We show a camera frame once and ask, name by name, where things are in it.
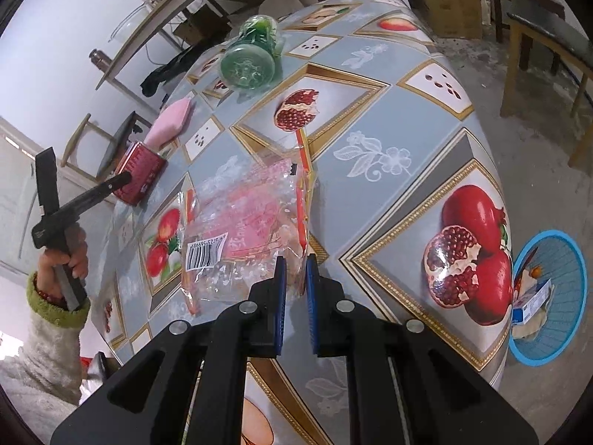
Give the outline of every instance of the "floor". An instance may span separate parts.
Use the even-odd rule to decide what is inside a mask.
[[[517,114],[499,117],[506,74],[506,45],[490,32],[482,41],[438,40],[470,95],[502,179],[515,256],[536,233],[556,228],[576,239],[593,269],[592,152],[579,168],[567,165],[577,138],[591,122],[584,99],[573,119],[576,85],[565,73],[552,77],[551,55],[534,47],[531,65],[520,72]],[[593,301],[565,352],[549,365],[530,368],[509,354],[501,395],[535,428],[540,443],[558,429],[592,374]]]

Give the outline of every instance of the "black handheld tool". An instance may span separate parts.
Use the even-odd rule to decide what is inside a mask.
[[[307,259],[313,351],[345,356],[353,445],[537,445],[533,428],[420,320],[378,319]]]
[[[123,172],[60,207],[57,197],[56,155],[52,147],[35,156],[35,175],[42,218],[31,231],[33,244],[37,249],[46,246],[68,255],[75,250],[77,244],[77,236],[72,235],[71,226],[80,219],[81,214],[132,180],[129,172]],[[80,279],[72,277],[72,270],[66,264],[55,269],[68,310],[79,309],[87,298]]]
[[[51,445],[238,445],[247,357],[282,349],[286,261],[215,320],[173,321],[56,429]]]

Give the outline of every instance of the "blue plastic basket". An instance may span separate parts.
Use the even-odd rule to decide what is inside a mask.
[[[551,279],[554,294],[537,337],[530,341],[511,336],[509,347],[523,364],[541,366],[562,353],[579,328],[588,291],[587,272],[576,242],[561,231],[539,233],[526,244],[515,260],[513,282],[529,258],[530,268],[539,265],[543,271],[538,282]]]

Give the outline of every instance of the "hand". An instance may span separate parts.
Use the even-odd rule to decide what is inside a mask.
[[[56,272],[53,270],[54,266],[60,264],[67,264],[72,269],[72,276],[74,278],[86,278],[88,275],[88,246],[85,242],[86,233],[82,228],[79,229],[78,242],[79,246],[72,253],[72,256],[64,254],[56,249],[45,249],[44,253],[39,256],[37,265],[37,289],[49,294],[49,296],[60,300],[62,289],[57,280]]]

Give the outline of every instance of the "red container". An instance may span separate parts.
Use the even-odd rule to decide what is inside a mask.
[[[135,206],[148,193],[167,161],[142,142],[134,142],[117,165],[116,174],[129,172],[132,182],[114,192],[125,203]]]

